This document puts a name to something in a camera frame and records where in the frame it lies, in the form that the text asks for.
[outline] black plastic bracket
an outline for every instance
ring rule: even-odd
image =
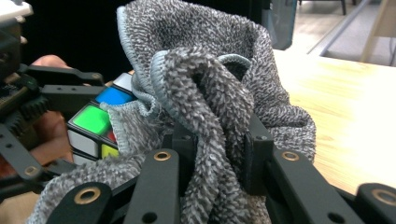
[[[123,223],[179,223],[178,155],[151,151],[137,179]]]

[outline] brass washer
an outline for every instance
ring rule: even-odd
[[[93,195],[89,198],[82,198],[82,195],[84,195],[85,193],[88,193],[88,192],[93,192]],[[82,189],[78,192],[78,194],[76,194],[75,203],[76,204],[87,204],[87,203],[94,202],[96,199],[99,198],[100,194],[101,194],[101,192],[100,192],[99,188],[97,188],[97,187],[89,187],[89,188]]]
[[[26,175],[33,176],[33,175],[37,174],[38,169],[35,166],[28,166],[28,167],[26,167],[24,172]]]
[[[166,151],[157,152],[154,155],[154,160],[156,160],[156,161],[167,161],[170,158],[171,158],[171,154]]]
[[[290,151],[283,152],[282,157],[283,157],[283,159],[288,160],[288,161],[297,161],[300,159],[300,157],[299,157],[299,155],[297,155],[297,153],[290,152]]]
[[[388,204],[390,206],[396,206],[396,194],[394,194],[394,193],[392,193],[390,191],[387,191],[385,189],[373,189],[372,190],[372,194],[380,202]],[[381,194],[388,195],[390,198],[393,198],[393,201],[389,201],[387,199],[384,199],[383,197],[381,197]]]

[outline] metal screw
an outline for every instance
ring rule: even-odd
[[[97,74],[97,73],[93,74],[92,77],[93,77],[93,78],[96,78],[96,79],[99,79],[99,78],[100,78],[99,74]]]
[[[266,140],[266,139],[267,139],[267,136],[265,136],[265,135],[256,136],[256,139],[259,139],[259,140]]]

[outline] gray cloth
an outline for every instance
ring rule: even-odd
[[[195,169],[181,200],[182,223],[269,223],[264,197],[240,186],[244,134],[252,113],[279,149],[315,154],[315,124],[290,104],[267,31],[245,18],[177,0],[137,0],[118,10],[120,40],[134,67],[137,101],[101,107],[120,156],[51,180],[28,223],[45,223],[73,187],[115,188],[138,175],[175,121],[198,137]]]

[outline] green cube sticker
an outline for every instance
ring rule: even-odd
[[[77,126],[98,135],[103,134],[110,127],[110,119],[106,111],[88,105],[73,119]]]

